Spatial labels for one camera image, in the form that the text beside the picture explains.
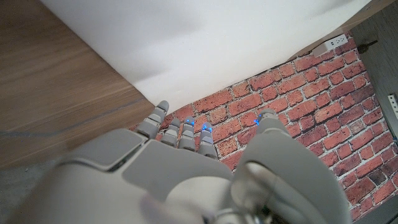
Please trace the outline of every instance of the red brick wall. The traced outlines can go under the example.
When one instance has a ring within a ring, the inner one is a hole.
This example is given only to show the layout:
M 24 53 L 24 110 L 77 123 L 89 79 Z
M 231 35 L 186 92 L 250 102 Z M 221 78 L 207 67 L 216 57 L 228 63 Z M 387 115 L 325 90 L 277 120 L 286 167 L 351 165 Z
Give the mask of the red brick wall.
M 396 194 L 398 150 L 352 37 L 321 57 L 298 57 L 184 106 L 162 128 L 194 116 L 198 143 L 209 121 L 218 155 L 233 170 L 263 108 L 276 110 L 289 133 L 334 172 L 354 219 Z

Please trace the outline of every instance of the white paper sheet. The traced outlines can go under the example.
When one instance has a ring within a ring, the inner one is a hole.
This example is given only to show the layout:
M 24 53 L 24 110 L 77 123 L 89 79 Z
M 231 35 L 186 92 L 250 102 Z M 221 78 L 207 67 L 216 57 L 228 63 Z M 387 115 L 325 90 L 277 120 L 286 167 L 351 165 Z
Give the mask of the white paper sheet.
M 285 62 L 369 1 L 42 0 L 169 113 Z

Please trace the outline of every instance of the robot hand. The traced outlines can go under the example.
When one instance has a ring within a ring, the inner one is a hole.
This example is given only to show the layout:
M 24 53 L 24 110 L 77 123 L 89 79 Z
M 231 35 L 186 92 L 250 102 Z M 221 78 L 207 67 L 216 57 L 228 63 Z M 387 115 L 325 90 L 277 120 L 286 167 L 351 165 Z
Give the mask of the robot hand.
M 209 123 L 197 153 L 192 117 L 179 141 L 177 119 L 154 140 L 168 108 L 162 101 L 134 132 L 111 131 L 66 155 L 9 223 L 269 223 L 268 214 L 351 223 L 335 176 L 272 110 L 259 114 L 233 174 L 217 160 Z

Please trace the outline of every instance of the electrical outlet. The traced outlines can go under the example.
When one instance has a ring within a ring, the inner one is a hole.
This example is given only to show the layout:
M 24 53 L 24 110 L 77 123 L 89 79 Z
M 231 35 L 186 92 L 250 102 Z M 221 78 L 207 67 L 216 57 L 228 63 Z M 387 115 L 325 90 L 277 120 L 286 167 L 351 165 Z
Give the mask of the electrical outlet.
M 392 110 L 398 119 L 398 105 L 396 96 L 394 94 L 388 95 L 388 100 L 390 101 Z
M 318 47 L 315 47 L 312 50 L 312 53 L 315 57 L 324 54 L 325 52 L 335 49 L 345 43 L 348 43 L 347 37 L 344 34 L 341 34 L 335 38 L 325 41 L 324 43 L 320 44 Z

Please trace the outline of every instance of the gray floor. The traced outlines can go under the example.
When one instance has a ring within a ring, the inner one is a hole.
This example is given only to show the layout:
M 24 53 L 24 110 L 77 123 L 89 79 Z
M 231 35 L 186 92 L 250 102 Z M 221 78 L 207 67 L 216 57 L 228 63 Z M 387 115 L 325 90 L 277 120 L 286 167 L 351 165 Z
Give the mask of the gray floor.
M 42 176 L 55 165 L 56 161 L 0 171 L 0 223 L 6 222 L 9 214 L 31 192 Z
M 376 13 L 351 30 L 356 45 L 379 42 L 361 55 L 390 130 L 398 135 L 398 119 L 387 98 L 398 96 L 398 2 Z

